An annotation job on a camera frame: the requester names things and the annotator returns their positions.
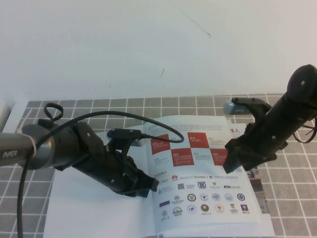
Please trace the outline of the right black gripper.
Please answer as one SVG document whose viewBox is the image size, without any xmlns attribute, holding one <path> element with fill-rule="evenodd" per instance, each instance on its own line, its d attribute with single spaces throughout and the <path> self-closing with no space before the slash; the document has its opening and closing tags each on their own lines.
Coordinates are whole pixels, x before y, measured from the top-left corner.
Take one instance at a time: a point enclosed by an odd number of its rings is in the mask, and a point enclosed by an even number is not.
<svg viewBox="0 0 317 238">
<path fill-rule="evenodd" d="M 255 122 L 244 134 L 226 144 L 223 168 L 227 174 L 242 166 L 246 171 L 276 159 L 276 152 L 287 146 L 286 140 L 305 123 L 301 105 L 247 105 Z"/>
</svg>

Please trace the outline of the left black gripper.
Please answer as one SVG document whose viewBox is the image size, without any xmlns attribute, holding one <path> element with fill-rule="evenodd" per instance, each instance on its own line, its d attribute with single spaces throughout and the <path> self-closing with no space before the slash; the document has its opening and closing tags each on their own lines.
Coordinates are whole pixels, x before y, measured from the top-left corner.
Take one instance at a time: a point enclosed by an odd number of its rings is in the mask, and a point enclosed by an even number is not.
<svg viewBox="0 0 317 238">
<path fill-rule="evenodd" d="M 159 181 L 139 169 L 132 157 L 124 158 L 108 146 L 77 162 L 74 168 L 119 195 L 146 198 L 150 190 L 158 189 Z"/>
</svg>

